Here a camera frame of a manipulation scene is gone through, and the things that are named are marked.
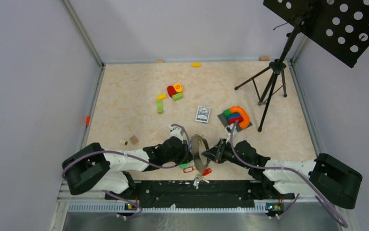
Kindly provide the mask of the black tripod stand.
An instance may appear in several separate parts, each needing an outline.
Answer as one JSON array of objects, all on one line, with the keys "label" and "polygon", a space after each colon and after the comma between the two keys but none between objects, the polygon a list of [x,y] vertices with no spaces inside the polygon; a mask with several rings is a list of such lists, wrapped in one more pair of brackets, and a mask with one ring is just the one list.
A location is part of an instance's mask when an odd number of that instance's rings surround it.
[{"label": "black tripod stand", "polygon": [[285,85],[285,68],[286,68],[286,64],[284,63],[286,56],[288,54],[288,52],[290,51],[297,35],[301,32],[301,26],[302,23],[304,23],[304,18],[302,16],[297,16],[294,20],[293,20],[293,30],[287,34],[287,42],[283,48],[283,51],[280,55],[280,57],[278,59],[275,59],[274,61],[271,61],[268,65],[268,67],[266,67],[264,70],[258,72],[257,74],[253,75],[252,77],[250,77],[249,79],[247,79],[246,81],[244,81],[243,83],[241,83],[240,85],[234,87],[234,90],[238,90],[241,87],[243,87],[244,85],[246,85],[249,82],[253,82],[254,86],[256,87],[256,83],[255,83],[255,78],[262,75],[263,73],[265,73],[268,70],[272,70],[272,74],[268,80],[268,83],[263,91],[263,93],[259,96],[259,105],[265,105],[265,109],[258,127],[258,132],[261,132],[263,129],[263,125],[264,125],[264,121],[267,115],[267,111],[272,99],[272,96],[274,94],[274,89],[275,89],[275,85],[278,79],[278,76],[281,75],[281,80],[282,80],[282,85],[279,89],[283,89],[283,96],[287,97],[287,93],[286,93],[286,85]]}]

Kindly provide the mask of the small wooden hexagon block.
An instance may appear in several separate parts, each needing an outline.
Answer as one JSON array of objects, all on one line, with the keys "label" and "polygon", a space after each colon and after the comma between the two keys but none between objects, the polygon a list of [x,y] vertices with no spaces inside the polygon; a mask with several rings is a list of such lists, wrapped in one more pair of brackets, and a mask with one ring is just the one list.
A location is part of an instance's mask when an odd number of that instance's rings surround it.
[{"label": "small wooden hexagon block", "polygon": [[132,145],[136,145],[139,142],[139,139],[135,135],[131,136],[129,140]]}]

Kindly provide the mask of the playing card deck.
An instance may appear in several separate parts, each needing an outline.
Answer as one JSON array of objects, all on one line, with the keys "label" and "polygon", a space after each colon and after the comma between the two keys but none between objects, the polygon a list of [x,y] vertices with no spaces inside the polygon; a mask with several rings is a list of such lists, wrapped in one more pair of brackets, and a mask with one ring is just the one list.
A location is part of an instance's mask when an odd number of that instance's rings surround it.
[{"label": "playing card deck", "polygon": [[210,118],[211,108],[206,106],[198,106],[195,116],[195,121],[200,123],[208,123]]}]

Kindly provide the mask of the red cylinder block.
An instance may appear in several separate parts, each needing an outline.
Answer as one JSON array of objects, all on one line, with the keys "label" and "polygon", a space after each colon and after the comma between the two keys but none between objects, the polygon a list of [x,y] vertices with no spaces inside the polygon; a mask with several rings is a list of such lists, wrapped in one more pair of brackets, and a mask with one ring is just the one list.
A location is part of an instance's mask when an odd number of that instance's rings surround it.
[{"label": "red cylinder block", "polygon": [[177,94],[177,91],[174,86],[170,85],[167,87],[167,93],[172,98],[173,95]]}]

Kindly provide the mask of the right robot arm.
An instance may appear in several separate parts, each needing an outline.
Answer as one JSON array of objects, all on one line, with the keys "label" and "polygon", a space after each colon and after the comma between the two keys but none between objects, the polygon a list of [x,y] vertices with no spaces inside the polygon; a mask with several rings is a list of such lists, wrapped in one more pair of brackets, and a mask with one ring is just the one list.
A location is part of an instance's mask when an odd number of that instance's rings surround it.
[{"label": "right robot arm", "polygon": [[247,168],[249,175],[264,183],[268,198],[289,193],[324,196],[333,205],[354,209],[363,180],[358,171],[325,153],[309,161],[281,161],[258,154],[247,141],[233,146],[221,139],[202,155],[218,164],[228,161]]}]

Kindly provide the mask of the orange round block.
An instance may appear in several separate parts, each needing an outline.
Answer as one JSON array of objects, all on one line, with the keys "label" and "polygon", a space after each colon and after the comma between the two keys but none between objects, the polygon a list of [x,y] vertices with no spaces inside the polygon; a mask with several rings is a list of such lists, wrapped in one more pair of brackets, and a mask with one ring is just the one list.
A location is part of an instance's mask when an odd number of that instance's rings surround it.
[{"label": "orange round block", "polygon": [[174,87],[176,93],[182,93],[183,92],[183,87],[180,83],[175,83],[173,85],[173,87]]}]

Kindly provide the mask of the black perforated panel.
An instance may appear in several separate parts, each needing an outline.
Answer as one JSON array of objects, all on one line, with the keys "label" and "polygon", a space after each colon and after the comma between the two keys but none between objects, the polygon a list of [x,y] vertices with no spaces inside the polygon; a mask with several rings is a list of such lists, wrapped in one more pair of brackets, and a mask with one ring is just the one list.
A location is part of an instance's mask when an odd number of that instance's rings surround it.
[{"label": "black perforated panel", "polygon": [[265,0],[263,5],[352,68],[369,47],[369,0]]}]

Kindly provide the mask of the red lego brick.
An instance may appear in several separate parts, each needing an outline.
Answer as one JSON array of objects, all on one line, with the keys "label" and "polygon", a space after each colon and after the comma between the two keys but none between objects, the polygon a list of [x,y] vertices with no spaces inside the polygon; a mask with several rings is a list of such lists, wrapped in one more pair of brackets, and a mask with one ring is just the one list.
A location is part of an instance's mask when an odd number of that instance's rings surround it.
[{"label": "red lego brick", "polygon": [[243,122],[243,117],[241,116],[237,116],[237,117],[229,117],[228,118],[228,124],[231,125],[231,124],[234,124],[236,122],[240,123],[240,122]]}]

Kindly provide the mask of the orange curved lego tube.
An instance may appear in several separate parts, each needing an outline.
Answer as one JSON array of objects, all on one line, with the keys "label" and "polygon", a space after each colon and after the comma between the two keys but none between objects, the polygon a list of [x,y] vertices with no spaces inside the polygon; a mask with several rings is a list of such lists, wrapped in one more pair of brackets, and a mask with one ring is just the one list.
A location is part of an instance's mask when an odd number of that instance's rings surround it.
[{"label": "orange curved lego tube", "polygon": [[241,129],[246,129],[249,124],[250,124],[250,117],[248,116],[248,114],[246,113],[246,111],[240,107],[240,106],[233,106],[229,108],[229,111],[233,114],[233,113],[239,113],[240,117],[242,118],[242,121],[239,122],[239,127]]}]

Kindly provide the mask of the perforated metal keyring plate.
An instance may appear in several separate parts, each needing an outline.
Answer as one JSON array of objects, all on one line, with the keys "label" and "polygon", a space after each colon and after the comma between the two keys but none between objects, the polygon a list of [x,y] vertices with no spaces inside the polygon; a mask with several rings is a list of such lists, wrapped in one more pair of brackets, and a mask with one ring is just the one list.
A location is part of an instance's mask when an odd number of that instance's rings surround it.
[{"label": "perforated metal keyring plate", "polygon": [[190,153],[192,154],[196,170],[200,173],[203,173],[210,163],[210,160],[208,158],[202,158],[202,153],[204,151],[207,151],[208,149],[208,142],[204,137],[198,134],[194,134],[191,137]]}]

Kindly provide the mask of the yellow rectangular block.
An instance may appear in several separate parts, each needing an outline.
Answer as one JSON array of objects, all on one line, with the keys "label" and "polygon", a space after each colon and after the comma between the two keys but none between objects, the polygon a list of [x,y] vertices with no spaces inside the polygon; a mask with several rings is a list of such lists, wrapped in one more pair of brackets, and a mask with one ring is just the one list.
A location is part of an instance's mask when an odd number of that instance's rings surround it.
[{"label": "yellow rectangular block", "polygon": [[166,99],[167,98],[167,95],[166,94],[161,94],[161,95],[158,95],[157,96],[157,99],[158,100],[164,100],[164,99]]}]

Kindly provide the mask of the green rectangular block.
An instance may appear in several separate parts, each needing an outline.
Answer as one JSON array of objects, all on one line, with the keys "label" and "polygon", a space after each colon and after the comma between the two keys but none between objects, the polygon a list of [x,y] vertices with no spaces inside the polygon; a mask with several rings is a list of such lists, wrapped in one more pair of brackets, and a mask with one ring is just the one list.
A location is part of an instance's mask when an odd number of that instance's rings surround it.
[{"label": "green rectangular block", "polygon": [[177,93],[177,94],[174,94],[173,96],[172,96],[172,99],[174,100],[174,101],[178,101],[178,100],[181,100],[183,98],[183,94],[180,92],[180,93]]}]

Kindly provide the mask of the green key tag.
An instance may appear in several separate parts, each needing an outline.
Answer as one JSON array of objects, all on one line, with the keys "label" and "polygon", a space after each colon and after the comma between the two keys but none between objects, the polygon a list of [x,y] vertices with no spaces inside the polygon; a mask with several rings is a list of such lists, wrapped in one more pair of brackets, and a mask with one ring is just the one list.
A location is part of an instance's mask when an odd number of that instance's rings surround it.
[{"label": "green key tag", "polygon": [[180,169],[184,169],[184,168],[189,167],[189,166],[190,166],[190,164],[189,164],[189,163],[184,163],[184,164],[180,164],[180,165],[179,165],[179,168],[180,168]]}]

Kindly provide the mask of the red key tag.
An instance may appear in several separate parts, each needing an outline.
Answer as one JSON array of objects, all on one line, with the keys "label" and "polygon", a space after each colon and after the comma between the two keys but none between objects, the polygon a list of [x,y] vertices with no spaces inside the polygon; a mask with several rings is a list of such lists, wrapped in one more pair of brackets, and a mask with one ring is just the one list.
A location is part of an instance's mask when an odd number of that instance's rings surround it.
[{"label": "red key tag", "polygon": [[209,175],[211,172],[212,172],[212,169],[211,169],[211,168],[207,168],[207,169],[202,173],[202,176],[207,176],[207,175]]},{"label": "red key tag", "polygon": [[193,167],[186,167],[183,169],[183,173],[190,173],[190,172],[193,172],[194,171],[194,168]]}]

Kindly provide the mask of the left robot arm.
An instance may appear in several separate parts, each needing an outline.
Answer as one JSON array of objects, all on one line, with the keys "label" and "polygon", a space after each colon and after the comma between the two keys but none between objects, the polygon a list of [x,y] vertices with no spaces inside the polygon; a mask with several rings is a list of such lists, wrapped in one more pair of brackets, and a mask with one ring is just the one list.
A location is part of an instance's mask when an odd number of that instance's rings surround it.
[{"label": "left robot arm", "polygon": [[176,167],[191,160],[187,144],[177,137],[133,151],[106,150],[100,143],[94,142],[62,163],[62,177],[71,195],[99,190],[129,199],[134,195],[135,186],[128,171],[169,169],[167,164],[170,162]]}]

